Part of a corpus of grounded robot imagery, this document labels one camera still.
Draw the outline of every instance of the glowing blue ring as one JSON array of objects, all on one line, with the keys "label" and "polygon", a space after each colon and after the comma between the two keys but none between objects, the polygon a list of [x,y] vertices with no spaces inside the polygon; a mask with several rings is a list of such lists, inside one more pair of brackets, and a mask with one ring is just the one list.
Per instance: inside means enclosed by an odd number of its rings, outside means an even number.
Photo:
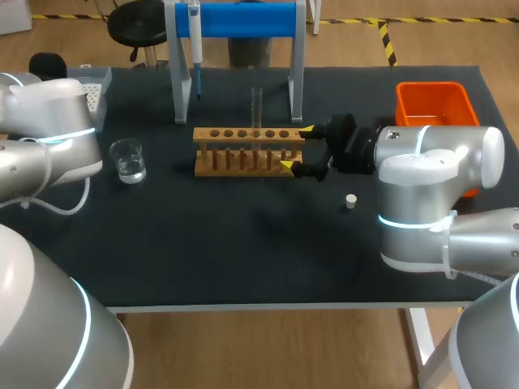
[{"label": "glowing blue ring", "polygon": [[418,133],[418,140],[416,142],[416,148],[414,149],[414,154],[419,155],[420,150],[422,150],[422,142],[423,142],[423,136],[425,135],[425,131],[427,131],[427,128],[430,126],[424,126],[420,132]]},{"label": "glowing blue ring", "polygon": [[73,280],[75,284],[78,285],[79,291],[83,296],[85,310],[87,311],[87,318],[85,320],[83,339],[81,340],[81,344],[79,345],[78,353],[75,355],[74,361],[72,362],[71,367],[66,372],[62,381],[56,386],[56,389],[63,389],[69,383],[69,381],[72,378],[72,375],[74,375],[75,371],[77,370],[79,363],[83,358],[84,350],[87,348],[88,338],[90,337],[90,328],[92,326],[92,311],[90,310],[90,302],[88,302],[87,294],[81,287],[81,285],[77,283],[76,280],[74,280],[73,278],[71,278],[71,280]]},{"label": "glowing blue ring", "polygon": [[396,227],[398,229],[432,229],[433,227],[439,227],[443,225],[445,219],[450,216],[446,216],[442,220],[435,221],[434,223],[425,223],[425,224],[405,224],[405,223],[395,223],[394,221],[385,220],[381,215],[379,215],[379,220],[391,227]]},{"label": "glowing blue ring", "polygon": [[67,140],[70,138],[79,138],[80,136],[91,134],[95,130],[96,130],[95,128],[89,128],[88,130],[71,132],[70,134],[50,136],[49,138],[39,138],[38,140],[42,143],[59,142],[61,140]]},{"label": "glowing blue ring", "polygon": [[519,273],[513,277],[512,289],[510,290],[510,303],[512,304],[513,321],[516,324],[517,331],[519,331],[519,310],[517,309],[517,278]]},{"label": "glowing blue ring", "polygon": [[0,75],[6,75],[10,79],[14,80],[20,87],[23,87],[22,82],[19,79],[17,79],[16,77],[14,77],[13,75],[10,75],[8,73],[0,73]]}]

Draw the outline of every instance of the wooden test tube rack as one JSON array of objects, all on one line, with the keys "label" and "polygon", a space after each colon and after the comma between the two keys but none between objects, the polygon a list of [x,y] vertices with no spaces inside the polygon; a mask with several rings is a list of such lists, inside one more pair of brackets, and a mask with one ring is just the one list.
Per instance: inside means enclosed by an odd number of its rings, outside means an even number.
[{"label": "wooden test tube rack", "polygon": [[[298,131],[298,128],[196,127],[193,142],[199,144],[199,151],[195,176],[293,177],[282,168],[281,161],[302,162],[301,147],[305,139]],[[289,148],[270,148],[276,145]]]}]

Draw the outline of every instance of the white table frame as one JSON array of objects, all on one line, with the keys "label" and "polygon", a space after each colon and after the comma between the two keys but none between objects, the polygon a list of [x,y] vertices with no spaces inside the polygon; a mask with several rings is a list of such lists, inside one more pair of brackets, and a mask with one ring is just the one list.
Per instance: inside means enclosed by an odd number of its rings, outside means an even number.
[{"label": "white table frame", "polygon": [[308,0],[311,11],[311,20],[314,23],[314,35],[319,34],[319,24],[321,20],[321,0]]}]

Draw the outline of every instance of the wooden floor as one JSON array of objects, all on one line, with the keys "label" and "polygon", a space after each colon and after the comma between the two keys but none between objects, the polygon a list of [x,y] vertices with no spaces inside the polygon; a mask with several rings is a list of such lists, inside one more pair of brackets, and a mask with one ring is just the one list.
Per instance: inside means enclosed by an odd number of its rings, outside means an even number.
[{"label": "wooden floor", "polygon": [[[100,0],[105,12],[111,1]],[[94,14],[84,0],[32,0],[33,14]],[[516,0],[323,0],[323,19],[352,17],[514,17]],[[516,142],[519,140],[519,25],[391,24],[398,63],[477,65]],[[272,66],[287,66],[290,42],[273,45]],[[37,20],[0,36],[0,71],[26,71],[36,52],[60,53],[69,66],[131,66],[131,50],[99,21]],[[167,58],[165,45],[158,56]],[[144,60],[143,53],[139,61]],[[376,28],[322,25],[307,37],[307,66],[387,66]],[[227,67],[226,42],[204,40],[204,65]],[[454,309],[427,314],[435,342]],[[397,310],[131,314],[124,324],[135,350],[133,389],[415,388],[406,327]],[[452,379],[443,387],[456,387]]]}]

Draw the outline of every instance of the rubber stopper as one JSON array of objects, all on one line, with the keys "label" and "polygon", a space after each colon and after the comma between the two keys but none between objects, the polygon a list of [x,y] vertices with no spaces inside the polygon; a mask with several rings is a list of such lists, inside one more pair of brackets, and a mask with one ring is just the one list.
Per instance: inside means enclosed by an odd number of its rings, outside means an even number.
[{"label": "rubber stopper", "polygon": [[349,209],[355,208],[355,203],[357,202],[357,196],[354,194],[348,194],[346,196],[346,207]]}]

